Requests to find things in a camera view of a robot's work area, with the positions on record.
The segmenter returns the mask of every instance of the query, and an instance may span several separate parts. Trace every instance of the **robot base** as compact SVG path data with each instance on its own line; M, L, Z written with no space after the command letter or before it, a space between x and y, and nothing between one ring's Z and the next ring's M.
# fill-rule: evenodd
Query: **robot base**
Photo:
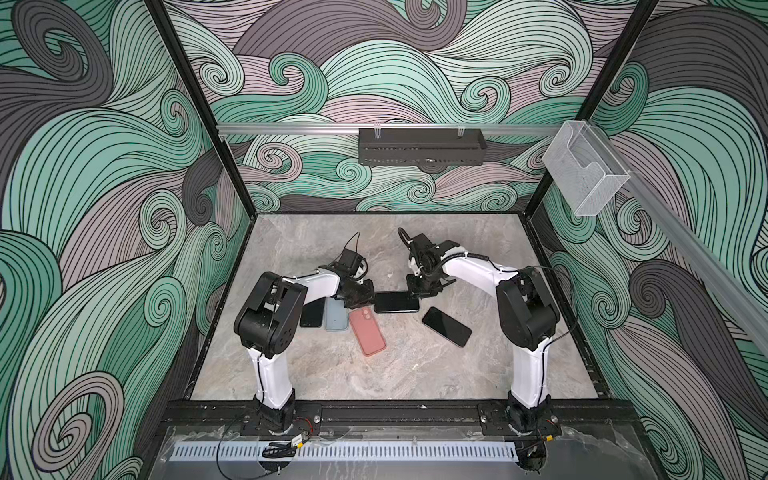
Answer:
M253 403L258 412L258 419L243 425L243 435L260 435L259 430L267 427L275 432L285 432L293 422L293 410L296 406L296 390L293 390L288 401L281 409L271 409L261 405L259 399L253 397Z
M549 395L538 406L529 409L518 402L509 392L507 394L507 416L512 428L520 434L536 432L537 435L560 435L560 427L549 421L551 417L551 397Z

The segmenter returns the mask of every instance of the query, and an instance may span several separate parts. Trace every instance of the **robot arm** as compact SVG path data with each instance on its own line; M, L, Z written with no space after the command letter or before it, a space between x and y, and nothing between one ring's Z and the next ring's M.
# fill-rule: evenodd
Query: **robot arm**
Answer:
M372 303L373 282L361 280L366 271L366 259L345 248L337 260L308 275L265 272L237 314L234 331L257 374L254 399L275 429L286 429L292 418L295 392L284 352L296 335L302 307L326 296L344 300L350 309Z
M451 240L437 245L423 233L413 238L402 228L398 233L410 250L409 265L414 273L406 281L413 295L435 296L460 279L496 299L499 325L515 345L510 417L522 431L535 429L549 403L547 346L560 319L544 279L532 267L517 270L499 266Z

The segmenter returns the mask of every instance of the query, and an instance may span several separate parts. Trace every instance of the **phone screen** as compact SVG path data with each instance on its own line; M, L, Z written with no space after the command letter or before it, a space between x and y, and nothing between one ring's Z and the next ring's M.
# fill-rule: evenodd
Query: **phone screen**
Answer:
M427 310L422 323L461 347L467 344L469 336L472 335L472 329L457 319L445 315L434 306Z
M411 297L405 292L376 292L373 300L373 311L376 313L418 312L419 298Z
M316 329L323 326L323 313L326 309L326 298L321 297L313 302L307 303L301 309L301 318L299 326L303 328Z

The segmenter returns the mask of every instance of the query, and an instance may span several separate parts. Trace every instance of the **wave pattern wallpaper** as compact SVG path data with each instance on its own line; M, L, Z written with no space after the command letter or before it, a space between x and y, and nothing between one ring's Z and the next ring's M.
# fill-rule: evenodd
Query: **wave pattern wallpaper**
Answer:
M143 0L0 32L0 477L135 478L249 219Z
M219 122L382 124L571 120L635 3L166 1ZM520 211L550 140L488 140L422 171L361 167L356 137L228 137L258 210Z
M700 2L650 20L595 120L632 170L768 310L768 2ZM768 475L768 360L627 192L535 215L613 393L670 478Z

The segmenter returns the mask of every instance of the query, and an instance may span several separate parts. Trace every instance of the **clear acrylic holder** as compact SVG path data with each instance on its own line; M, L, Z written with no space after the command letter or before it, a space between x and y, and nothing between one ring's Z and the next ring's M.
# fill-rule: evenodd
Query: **clear acrylic holder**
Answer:
M543 160L576 217L599 214L629 180L611 141L586 121L564 122Z

